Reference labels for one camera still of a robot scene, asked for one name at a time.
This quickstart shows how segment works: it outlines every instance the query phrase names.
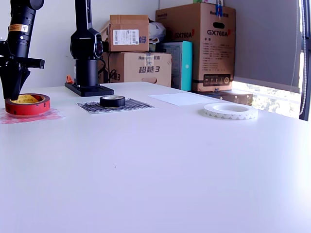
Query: black cable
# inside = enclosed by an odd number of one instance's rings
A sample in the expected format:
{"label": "black cable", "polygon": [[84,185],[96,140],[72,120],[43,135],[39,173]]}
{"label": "black cable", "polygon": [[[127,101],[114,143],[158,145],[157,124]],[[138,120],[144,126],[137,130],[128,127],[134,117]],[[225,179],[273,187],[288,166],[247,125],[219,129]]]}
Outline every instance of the black cable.
{"label": "black cable", "polygon": [[99,58],[99,60],[103,62],[104,66],[98,71],[98,74],[102,73],[106,69],[106,62],[102,58]]}
{"label": "black cable", "polygon": [[117,71],[115,69],[113,69],[111,72],[110,72],[110,55],[111,53],[109,53],[108,55],[108,83],[111,82],[111,78],[117,73]]}
{"label": "black cable", "polygon": [[[111,53],[109,53],[108,55],[108,80],[106,83],[110,83],[111,79],[116,75],[117,71],[115,69],[113,69],[112,71],[110,71],[110,55]],[[104,72],[106,70],[106,62],[104,61],[104,59],[99,58],[100,61],[103,62],[104,66],[98,71],[98,74]]]}

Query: pink paper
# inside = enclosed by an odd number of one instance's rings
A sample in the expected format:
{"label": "pink paper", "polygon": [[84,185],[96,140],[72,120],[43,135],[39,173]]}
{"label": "pink paper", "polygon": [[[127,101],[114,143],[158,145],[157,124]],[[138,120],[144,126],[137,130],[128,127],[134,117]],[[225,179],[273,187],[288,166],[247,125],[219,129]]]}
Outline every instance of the pink paper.
{"label": "pink paper", "polygon": [[27,123],[42,120],[57,120],[64,117],[65,117],[64,115],[62,115],[57,109],[54,108],[51,108],[46,113],[37,116],[27,116],[27,117],[17,117],[6,113],[4,109],[0,109],[0,124],[15,124],[15,123]]}

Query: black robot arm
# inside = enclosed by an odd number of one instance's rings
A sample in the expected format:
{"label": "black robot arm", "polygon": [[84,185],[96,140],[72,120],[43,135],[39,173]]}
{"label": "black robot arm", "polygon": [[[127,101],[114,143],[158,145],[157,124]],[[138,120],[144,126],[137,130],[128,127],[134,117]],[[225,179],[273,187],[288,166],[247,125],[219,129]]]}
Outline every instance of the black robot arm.
{"label": "black robot arm", "polygon": [[75,0],[77,31],[71,36],[70,51],[76,60],[75,83],[65,86],[80,96],[112,95],[98,84],[97,60],[102,55],[101,34],[92,28],[91,0]]}
{"label": "black robot arm", "polygon": [[0,78],[5,99],[17,100],[28,78],[28,68],[44,68],[41,59],[28,58],[36,10],[44,0],[11,0],[8,38],[0,41]]}

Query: black and white mat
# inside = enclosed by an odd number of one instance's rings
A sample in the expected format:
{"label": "black and white mat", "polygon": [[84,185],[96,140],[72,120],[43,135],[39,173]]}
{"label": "black and white mat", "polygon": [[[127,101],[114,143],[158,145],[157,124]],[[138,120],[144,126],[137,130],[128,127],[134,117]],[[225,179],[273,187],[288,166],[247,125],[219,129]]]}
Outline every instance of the black and white mat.
{"label": "black and white mat", "polygon": [[87,110],[91,114],[97,113],[113,113],[113,112],[123,112],[123,111],[132,111],[138,109],[147,109],[147,108],[154,108],[153,106],[140,102],[134,99],[126,99],[125,106],[123,107],[116,107],[116,108],[106,108],[102,107],[99,104],[99,101],[94,102],[84,102],[84,103],[77,103],[81,108]]}

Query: yellow label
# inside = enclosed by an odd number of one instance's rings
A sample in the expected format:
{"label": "yellow label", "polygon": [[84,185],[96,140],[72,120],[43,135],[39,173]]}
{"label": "yellow label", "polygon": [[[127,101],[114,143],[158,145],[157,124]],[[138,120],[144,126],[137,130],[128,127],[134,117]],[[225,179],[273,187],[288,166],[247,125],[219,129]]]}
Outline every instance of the yellow label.
{"label": "yellow label", "polygon": [[35,97],[31,95],[20,95],[18,100],[12,100],[13,103],[37,103],[39,102]]}
{"label": "yellow label", "polygon": [[28,32],[28,25],[24,24],[12,24],[10,25],[9,32]]}

